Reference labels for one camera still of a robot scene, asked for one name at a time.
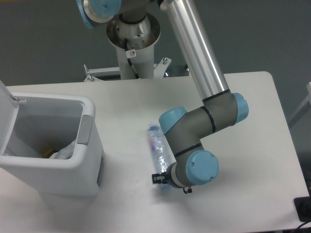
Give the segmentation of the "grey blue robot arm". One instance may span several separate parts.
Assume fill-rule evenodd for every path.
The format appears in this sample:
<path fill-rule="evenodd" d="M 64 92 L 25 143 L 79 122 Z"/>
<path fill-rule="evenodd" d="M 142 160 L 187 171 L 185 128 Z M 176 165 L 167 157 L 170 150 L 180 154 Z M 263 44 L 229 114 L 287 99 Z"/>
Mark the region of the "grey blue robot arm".
<path fill-rule="evenodd" d="M 163 113 L 159 124 L 175 162 L 152 175 L 154 184 L 168 184 L 191 193 L 195 185 L 214 180 L 217 158 L 201 139 L 247 118 L 247 101 L 232 93 L 212 51 L 192 0 L 159 0 L 168 14 L 177 42 L 190 69 L 203 105 L 190 112 L 176 107 Z M 79 0 L 77 6 L 88 28 L 106 23 L 106 33 L 117 51 L 123 80 L 154 78 L 154 45 L 160 36 L 158 20 L 147 12 L 146 0 Z"/>

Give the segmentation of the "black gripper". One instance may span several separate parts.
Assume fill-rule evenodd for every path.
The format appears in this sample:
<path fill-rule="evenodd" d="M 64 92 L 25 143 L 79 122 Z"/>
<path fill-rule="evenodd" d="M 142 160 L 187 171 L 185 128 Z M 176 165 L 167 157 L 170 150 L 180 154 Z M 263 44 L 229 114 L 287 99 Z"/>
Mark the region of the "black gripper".
<path fill-rule="evenodd" d="M 165 181 L 174 188 L 182 188 L 183 192 L 185 194 L 192 193 L 192 188 L 190 186 L 186 187 L 184 184 L 182 184 L 177 176 L 175 171 L 172 169 L 170 171 L 167 171 L 164 175 Z M 163 183 L 163 176 L 162 174 L 152 174 L 152 182 L 153 184 L 161 184 Z"/>

